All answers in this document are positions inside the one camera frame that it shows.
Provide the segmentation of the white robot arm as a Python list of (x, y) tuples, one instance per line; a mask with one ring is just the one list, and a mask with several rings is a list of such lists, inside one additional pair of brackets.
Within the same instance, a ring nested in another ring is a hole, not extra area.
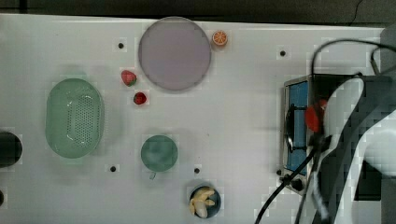
[(356, 224), (355, 201), (364, 163), (395, 176), (395, 82), (355, 77), (331, 95), (325, 145), (314, 154), (294, 224)]

